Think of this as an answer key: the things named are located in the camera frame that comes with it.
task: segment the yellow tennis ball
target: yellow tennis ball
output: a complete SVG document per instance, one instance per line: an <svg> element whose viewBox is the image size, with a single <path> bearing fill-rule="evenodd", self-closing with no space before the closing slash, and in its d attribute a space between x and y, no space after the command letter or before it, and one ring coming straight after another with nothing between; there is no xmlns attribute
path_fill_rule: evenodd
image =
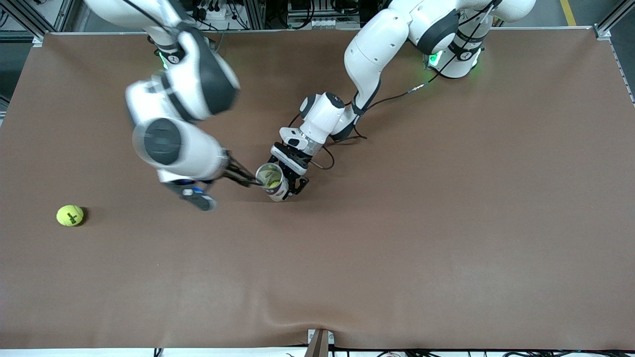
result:
<svg viewBox="0 0 635 357"><path fill-rule="evenodd" d="M72 227L81 223L84 211L79 206L66 205L57 211L57 222L63 226Z"/></svg>

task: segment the metal frame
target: metal frame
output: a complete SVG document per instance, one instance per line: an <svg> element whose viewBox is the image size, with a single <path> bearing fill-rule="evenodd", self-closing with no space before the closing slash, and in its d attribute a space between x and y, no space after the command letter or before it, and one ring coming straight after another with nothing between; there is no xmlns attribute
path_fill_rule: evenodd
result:
<svg viewBox="0 0 635 357"><path fill-rule="evenodd" d="M327 330L316 330L311 337L309 347L304 357L328 357L329 334Z"/></svg>
<svg viewBox="0 0 635 357"><path fill-rule="evenodd" d="M55 32L53 25L25 0L3 0L0 6L35 38L42 40L46 33Z"/></svg>
<svg viewBox="0 0 635 357"><path fill-rule="evenodd" d="M0 94L0 104L4 105L5 107L9 107L9 98Z"/></svg>
<svg viewBox="0 0 635 357"><path fill-rule="evenodd" d="M0 31L0 41L30 42L34 37L41 41L48 32L63 31L69 23L71 18L69 14L75 4L76 0L62 0L60 11L57 14L55 23L52 25L26 0L2 0L0 1L0 7L25 30Z"/></svg>
<svg viewBox="0 0 635 357"><path fill-rule="evenodd" d="M492 27L490 31L507 30L591 30L593 26Z"/></svg>
<svg viewBox="0 0 635 357"><path fill-rule="evenodd" d="M244 8L247 12L249 25L252 30L265 29L265 9L259 0L244 0Z"/></svg>
<svg viewBox="0 0 635 357"><path fill-rule="evenodd" d="M624 70L622 69L622 64L620 63L620 59L617 58L617 52L615 52L615 47L613 47L613 41L609 39L608 42L611 45L613 56L615 57L615 61L617 62L617 68L619 68L620 74L622 75L622 79L624 80L624 84L626 84L626 90L629 92L629 96L631 96L631 102L633 102L633 105L635 105L635 96L633 96L633 92L631 91L631 86L629 86L629 82L626 80L626 76L624 75Z"/></svg>
<svg viewBox="0 0 635 357"><path fill-rule="evenodd" d="M596 37L598 39L607 39L611 37L611 28L613 28L613 26L624 18L633 8L635 8L635 0L621 0L604 20L593 25Z"/></svg>

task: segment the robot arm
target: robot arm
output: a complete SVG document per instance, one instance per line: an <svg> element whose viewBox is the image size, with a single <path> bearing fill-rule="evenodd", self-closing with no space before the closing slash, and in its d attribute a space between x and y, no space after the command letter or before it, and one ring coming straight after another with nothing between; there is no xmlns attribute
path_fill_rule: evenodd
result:
<svg viewBox="0 0 635 357"><path fill-rule="evenodd" d="M306 154L303 149L304 142L299 140L300 138L297 142L292 142L285 137L290 137L288 133L292 130L298 131L297 135L302 136L304 133L302 127L309 123L320 126L324 131L330 130L330 137L336 142L349 137L357 121L375 98L384 67L397 54L406 40L410 40L424 55L429 56L440 51L450 53L450 58L447 58L438 70L439 74L442 74L441 72L444 72L446 67L451 67L449 69L452 72L460 72L465 68L469 71L473 61L470 61L468 66L463 62L472 59L474 53L478 55L482 40L491 27L491 16L496 15L505 21L516 21L529 13L534 3L535 0L393 0L387 9L377 13L357 33L346 49L344 65L357 88L357 93L350 105L343 111L339 108L338 111L322 111L321 105L329 109L333 103L315 100L315 107L311 108L311 112L320 113L319 115L303 116L305 123L299 130L281 129L280 134L284 144L274 144L269 162L261 166L257 172L257 177L265 184L265 190L274 201L281 201L290 196L284 192L286 189L291 194L299 193L293 184L286 187L285 179L291 183L299 180L300 189L304 188L308 182L308 179L304 177L306 164L321 146L317 146L317 150L310 155L307 154L308 157L300 155L298 160L298 152ZM471 21L460 27L460 12L469 9L476 9L470 13L475 15ZM454 52L445 50L448 48L453 48ZM470 57L461 55L463 52L468 52ZM280 181L281 184L277 186L277 189L268 189L267 177L272 178L271 182Z"/></svg>
<svg viewBox="0 0 635 357"><path fill-rule="evenodd" d="M182 61L126 90L133 145L157 169L159 181L200 209L212 210L215 201L197 183L209 187L227 177L246 187L260 184L216 139L194 126L229 109L239 84L198 30L185 23L177 29Z"/></svg>
<svg viewBox="0 0 635 357"><path fill-rule="evenodd" d="M163 27L175 27L189 21L189 16L177 0L84 0L88 7L104 20L131 29L143 29L157 46L159 54L170 64L177 64L185 53L174 35ZM153 19L162 22L159 26Z"/></svg>

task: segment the cup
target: cup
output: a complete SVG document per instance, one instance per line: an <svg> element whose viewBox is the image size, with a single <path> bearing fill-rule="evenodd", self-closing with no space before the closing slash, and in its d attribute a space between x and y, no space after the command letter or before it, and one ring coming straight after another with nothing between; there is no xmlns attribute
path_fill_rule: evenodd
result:
<svg viewBox="0 0 635 357"><path fill-rule="evenodd" d="M289 191L289 182L280 166L274 163L266 163L259 167L256 179L262 184L262 189L276 202L282 201Z"/></svg>

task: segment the table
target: table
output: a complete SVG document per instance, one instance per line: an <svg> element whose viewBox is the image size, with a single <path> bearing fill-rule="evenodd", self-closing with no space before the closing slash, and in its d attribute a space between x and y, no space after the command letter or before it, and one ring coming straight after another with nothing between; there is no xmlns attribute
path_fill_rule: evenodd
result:
<svg viewBox="0 0 635 357"><path fill-rule="evenodd" d="M228 34L200 127L255 169L306 95L355 88L344 31ZM131 146L145 36L47 35L0 130L0 347L635 349L635 109L591 30L496 30L479 65L369 111L301 196L199 212ZM378 99L431 77L405 44ZM327 163L328 156L316 160ZM57 208L86 206L81 227Z"/></svg>

